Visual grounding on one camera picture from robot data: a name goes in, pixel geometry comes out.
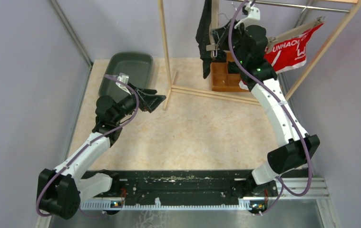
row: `wooden organizer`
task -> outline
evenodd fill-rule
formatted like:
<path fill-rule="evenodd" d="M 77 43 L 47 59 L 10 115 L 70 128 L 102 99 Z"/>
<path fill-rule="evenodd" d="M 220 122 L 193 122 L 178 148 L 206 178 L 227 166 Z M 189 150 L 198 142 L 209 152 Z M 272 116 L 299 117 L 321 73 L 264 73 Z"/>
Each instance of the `wooden organizer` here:
<path fill-rule="evenodd" d="M 249 92 L 241 89 L 240 74 L 228 73 L 228 61 L 234 62 L 231 53 L 226 53 L 226 63 L 211 63 L 211 90 L 216 92 Z"/>

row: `metal frame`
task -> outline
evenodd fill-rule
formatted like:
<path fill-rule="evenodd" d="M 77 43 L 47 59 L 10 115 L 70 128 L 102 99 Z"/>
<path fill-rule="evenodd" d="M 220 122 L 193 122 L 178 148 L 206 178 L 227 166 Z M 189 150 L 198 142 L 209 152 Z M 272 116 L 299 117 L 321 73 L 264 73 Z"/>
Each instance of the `metal frame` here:
<path fill-rule="evenodd" d="M 89 57 L 89 54 L 87 50 L 85 49 L 84 45 L 82 44 L 81 40 L 79 39 L 79 36 L 76 34 L 75 30 L 73 29 L 71 23 L 69 22 L 68 18 L 64 14 L 63 10 L 61 9 L 59 3 L 57 0 L 48 0 L 50 3 L 50 6 L 53 8 L 55 13 L 57 14 L 59 20 L 61 21 L 61 24 L 64 26 L 65 30 L 71 37 L 72 42 L 75 44 L 75 47 L 81 54 L 81 56 L 84 58 L 85 62 L 88 64 L 89 67 L 92 67 L 93 62 L 91 58 Z"/>
<path fill-rule="evenodd" d="M 299 25 L 304 20 L 306 16 L 307 9 L 308 10 L 323 10 L 323 11 L 332 11 L 332 12 L 342 12 L 348 13 L 340 22 L 338 27 L 335 31 L 329 36 L 329 38 L 325 41 L 322 48 L 319 50 L 317 55 L 315 56 L 314 60 L 307 66 L 304 73 L 301 77 L 297 80 L 297 82 L 292 86 L 291 90 L 285 96 L 287 99 L 291 97 L 294 91 L 298 88 L 298 86 L 302 83 L 302 81 L 307 77 L 309 72 L 313 69 L 319 59 L 323 56 L 327 48 L 334 42 L 334 40 L 338 37 L 340 32 L 345 28 L 348 22 L 352 19 L 352 17 L 356 14 L 356 12 L 361 7 L 361 0 L 324 0 L 324 1 L 334 1 L 334 2 L 346 2 L 354 4 L 350 10 L 345 9 L 331 9 L 331 8 L 321 8 L 321 7 L 313 7 L 310 6 L 314 0 L 308 0 L 308 4 L 306 6 L 303 5 L 295 5 L 295 4 L 287 4 L 287 3 L 277 3 L 277 2 L 269 2 L 269 1 L 257 1 L 257 4 L 262 5 L 273 5 L 273 6 L 282 6 L 282 7 L 292 7 L 292 8 L 301 8 L 303 9 L 300 15 L 300 20 L 297 21 L 296 25 Z M 77 47 L 78 51 L 80 52 L 81 56 L 84 58 L 85 62 L 91 68 L 93 63 L 89 57 L 88 52 L 86 51 L 84 45 L 80 41 L 78 35 L 75 33 L 72 25 L 70 24 L 69 20 L 65 16 L 63 10 L 57 3 L 57 0 L 48 0 L 52 8 L 54 9 L 55 13 L 57 14 L 59 20 L 61 21 L 62 25 L 66 29 L 67 33 L 70 35 L 73 43 Z M 178 92 L 184 94 L 192 94 L 198 96 L 206 96 L 211 98 L 218 98 L 230 101 L 238 101 L 247 104 L 255 104 L 259 105 L 256 99 L 247 98 L 247 97 L 239 97 L 235 95 L 226 95 L 221 94 L 213 91 L 205 91 L 205 90 L 198 90 L 193 88 L 187 88 L 182 86 L 174 85 L 175 77 L 176 77 L 176 70 L 171 72 L 170 65 L 169 65 L 169 54 L 167 49 L 167 40 L 166 40 L 166 26 L 165 26 L 165 16 L 164 16 L 164 7 L 163 7 L 163 0 L 158 0 L 158 8 L 159 8 L 159 15 L 161 20 L 161 32 L 162 32 L 162 40 L 163 40 L 163 48 L 164 48 L 164 55 L 165 55 L 165 62 L 166 62 L 166 72 L 168 77 L 168 95 L 167 100 L 164 104 L 164 109 L 167 107 L 167 102 L 169 100 L 171 92 Z M 305 187 L 307 179 L 306 178 L 286 178 L 284 182 L 288 186 L 294 187 L 296 190 L 303 189 Z M 280 190 L 281 184 L 277 182 L 277 189 Z M 327 191 L 327 187 L 325 185 L 323 178 L 314 178 L 313 184 L 311 186 L 310 192 L 305 195 L 304 197 L 295 197 L 289 194 L 288 192 L 284 192 L 281 196 L 280 200 L 309 200 L 309 199 L 316 199 L 317 205 L 319 208 L 319 213 L 322 218 L 324 227 L 340 227 L 340 223 L 338 221 L 337 216 L 334 213 L 334 209 L 330 200 L 330 195 Z M 105 198 L 93 199 L 93 200 L 108 200 Z M 49 227 L 51 217 L 38 217 L 35 227 L 36 228 L 47 228 Z"/>
<path fill-rule="evenodd" d="M 347 15 L 341 20 L 340 25 L 334 30 L 334 32 L 329 36 L 329 38 L 327 38 L 327 40 L 325 41 L 323 46 L 319 49 L 316 56 L 308 64 L 308 66 L 304 70 L 303 74 L 298 78 L 298 80 L 295 82 L 295 84 L 287 92 L 287 94 L 285 95 L 285 98 L 287 100 L 292 96 L 292 94 L 296 91 L 296 89 L 299 87 L 299 85 L 308 76 L 308 74 L 314 68 L 314 66 L 317 64 L 319 59 L 324 55 L 324 53 L 329 48 L 329 46 L 336 40 L 336 38 L 341 33 L 341 31 L 345 28 L 345 26 L 348 24 L 348 22 L 352 19 L 352 17 L 357 13 L 359 8 L 361 7 L 361 0 L 326 0 L 326 1 L 345 2 L 345 3 L 353 4 L 353 6 L 350 10 L 347 10 L 347 9 L 334 9 L 334 8 L 323 8 L 323 7 L 311 6 L 310 4 L 312 3 L 312 1 L 309 1 L 307 5 L 296 5 L 296 4 L 288 4 L 288 3 L 271 2 L 271 1 L 256 1 L 256 4 L 261 4 L 261 5 L 271 5 L 271 6 L 303 9 L 301 16 L 305 15 L 306 14 L 305 11 L 307 11 L 307 10 L 321 10 L 321 11 L 329 11 L 329 12 L 347 13 Z M 219 0 L 213 0 L 213 2 L 212 2 L 212 21 L 214 21 L 214 22 L 218 21 L 218 4 L 219 4 Z M 166 26 L 165 26 L 165 14 L 164 14 L 163 0 L 158 0 L 158 10 L 159 10 L 159 16 L 160 16 L 160 22 L 161 22 L 162 41 L 163 41 L 163 48 L 164 48 L 164 55 L 165 55 L 165 62 L 166 62 L 166 74 L 167 74 L 167 82 L 168 82 L 168 92 L 166 95 L 167 99 L 165 100 L 165 103 L 163 106 L 164 110 L 166 110 L 166 108 L 167 108 L 168 102 L 170 100 L 170 95 L 172 92 L 191 94 L 191 95 L 197 95 L 197 96 L 205 96 L 205 97 L 211 97 L 211 98 L 217 98 L 217 99 L 229 100 L 229 101 L 237 101 L 237 102 L 242 102 L 242 103 L 247 103 L 247 104 L 260 105 L 259 102 L 257 101 L 257 99 L 255 99 L 255 98 L 249 98 L 249 97 L 245 97 L 245 96 L 235 96 L 235 95 L 223 94 L 223 93 L 219 93 L 219 92 L 206 91 L 206 90 L 200 90 L 200 89 L 194 89 L 194 88 L 189 88 L 189 87 L 185 87 L 185 86 L 175 85 L 174 81 L 176 78 L 176 74 L 171 75 L 171 68 L 169 65 L 169 53 L 168 53 L 167 40 L 166 40 Z"/>
<path fill-rule="evenodd" d="M 296 192 L 303 191 L 306 187 L 308 178 L 284 178 L 284 183 Z M 276 181 L 277 190 L 280 192 L 281 183 Z M 268 197 L 269 200 L 275 200 L 277 197 Z M 154 205 L 135 205 L 126 206 L 121 208 L 114 208 L 111 205 L 114 201 L 119 201 L 120 198 L 93 198 L 86 202 L 81 203 L 82 210 L 247 210 L 247 202 L 251 200 L 264 200 L 264 197 L 243 197 L 238 205 L 218 205 L 218 206 L 163 206 L 160 201 L 155 201 Z M 287 191 L 284 191 L 280 200 L 318 200 L 318 205 L 322 207 L 322 219 L 327 220 L 327 223 L 332 222 L 331 213 L 328 212 L 328 200 L 330 200 L 329 191 L 327 190 L 326 183 L 323 178 L 313 178 L 312 185 L 309 192 L 302 197 L 296 197 Z"/>

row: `red cloth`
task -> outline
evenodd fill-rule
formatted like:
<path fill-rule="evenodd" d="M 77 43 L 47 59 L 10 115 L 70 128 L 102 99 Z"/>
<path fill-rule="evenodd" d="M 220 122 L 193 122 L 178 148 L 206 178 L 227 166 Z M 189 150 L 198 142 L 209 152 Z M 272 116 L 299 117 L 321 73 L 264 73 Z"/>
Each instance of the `red cloth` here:
<path fill-rule="evenodd" d="M 323 23 L 303 32 L 297 37 L 276 44 L 272 51 L 264 56 L 271 63 L 277 74 L 305 65 L 306 43 L 322 25 Z"/>

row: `gray tray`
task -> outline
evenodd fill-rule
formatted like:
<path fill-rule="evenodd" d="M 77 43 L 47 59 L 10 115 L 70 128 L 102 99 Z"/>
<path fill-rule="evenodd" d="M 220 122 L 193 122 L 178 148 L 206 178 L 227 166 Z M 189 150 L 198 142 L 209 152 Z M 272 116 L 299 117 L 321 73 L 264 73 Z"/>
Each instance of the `gray tray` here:
<path fill-rule="evenodd" d="M 105 74 L 129 76 L 128 82 L 138 88 L 146 88 L 152 74 L 153 59 L 148 54 L 137 52 L 121 52 L 115 54 L 107 66 Z M 128 93 L 120 89 L 115 82 L 103 78 L 99 88 L 99 96 L 109 95 L 116 102 L 121 101 Z"/>

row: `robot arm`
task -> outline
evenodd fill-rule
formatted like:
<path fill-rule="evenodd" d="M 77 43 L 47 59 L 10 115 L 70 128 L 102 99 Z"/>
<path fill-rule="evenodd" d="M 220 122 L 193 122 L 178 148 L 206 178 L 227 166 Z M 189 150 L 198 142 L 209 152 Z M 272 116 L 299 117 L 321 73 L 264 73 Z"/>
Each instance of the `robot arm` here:
<path fill-rule="evenodd" d="M 223 34 L 229 32 L 230 25 L 226 26 L 228 28 L 220 28 L 215 32 L 222 32 Z M 280 99 L 280 102 L 277 102 L 260 84 L 244 74 L 243 71 L 240 71 L 243 83 L 247 85 L 264 108 L 274 129 L 279 146 L 278 149 L 269 152 L 267 154 L 267 161 L 253 170 L 251 176 L 246 178 L 252 192 L 260 192 L 263 190 L 264 184 L 307 162 L 298 133 L 290 119 L 287 118 L 281 105 L 291 114 L 299 132 L 304 136 L 310 157 L 315 153 L 320 141 L 317 135 L 310 136 L 297 121 L 280 89 L 277 74 L 272 65 L 264 58 L 265 49 L 268 45 L 266 29 L 258 25 L 250 25 L 245 29 L 242 23 L 239 24 L 237 29 L 232 30 L 232 36 L 231 42 L 234 53 L 237 59 L 241 61 L 243 68 L 273 91 Z M 228 41 L 228 37 L 222 40 L 223 44 L 228 43 L 225 40 Z M 229 50 L 229 47 L 226 45 L 220 45 L 220 47 L 224 48 L 224 50 Z"/>
<path fill-rule="evenodd" d="M 156 90 L 139 89 L 131 84 L 129 86 L 135 90 L 142 111 L 153 112 L 166 98 L 164 95 L 156 95 Z M 38 200 L 47 184 L 57 174 L 58 176 L 41 197 L 39 209 L 69 219 L 76 213 L 81 202 L 110 190 L 119 192 L 118 175 L 97 173 L 87 179 L 82 177 L 93 162 L 117 141 L 122 129 L 104 134 L 119 127 L 119 122 L 136 109 L 135 96 L 128 95 L 119 103 L 108 95 L 97 100 L 96 125 L 88 139 L 55 169 L 44 169 L 40 173 Z"/>

